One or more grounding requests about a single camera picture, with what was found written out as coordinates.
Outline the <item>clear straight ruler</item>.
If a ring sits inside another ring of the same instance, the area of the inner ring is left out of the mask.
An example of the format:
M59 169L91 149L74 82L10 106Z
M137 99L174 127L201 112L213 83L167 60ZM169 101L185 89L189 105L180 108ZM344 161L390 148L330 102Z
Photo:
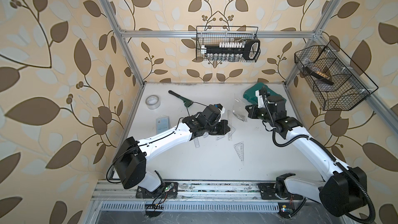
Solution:
M195 138L193 141L194 141L195 148L200 148L199 139Z

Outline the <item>blue ruler set pouch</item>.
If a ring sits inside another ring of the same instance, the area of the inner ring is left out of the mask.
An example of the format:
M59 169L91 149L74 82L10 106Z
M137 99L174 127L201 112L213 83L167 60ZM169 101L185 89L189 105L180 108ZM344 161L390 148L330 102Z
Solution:
M157 134L165 132L169 130L170 127L170 119L169 116L162 115L156 119L156 131Z

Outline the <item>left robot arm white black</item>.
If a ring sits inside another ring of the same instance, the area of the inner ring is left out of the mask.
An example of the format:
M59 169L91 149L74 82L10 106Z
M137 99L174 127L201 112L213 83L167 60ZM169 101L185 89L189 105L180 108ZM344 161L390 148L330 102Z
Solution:
M153 137L136 140L125 139L112 161L124 189L135 186L149 192L164 188L161 176L147 170L147 162L171 148L201 137L204 134L222 136L231 131L228 121L222 119L225 108L210 104L203 111L180 118L176 126Z

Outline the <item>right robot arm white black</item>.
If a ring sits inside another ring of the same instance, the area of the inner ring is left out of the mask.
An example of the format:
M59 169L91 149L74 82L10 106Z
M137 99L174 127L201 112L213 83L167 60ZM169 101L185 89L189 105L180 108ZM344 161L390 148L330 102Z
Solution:
M256 96L257 104L245 107L248 117L269 124L273 144L279 148L296 147L322 177L317 181L294 173L283 174L276 178L275 196L286 199L299 195L304 201L322 204L335 217L345 215L361 224L372 223L376 211L367 191L366 173L334 156L296 118L289 117L281 96L270 95L265 89L256 91Z

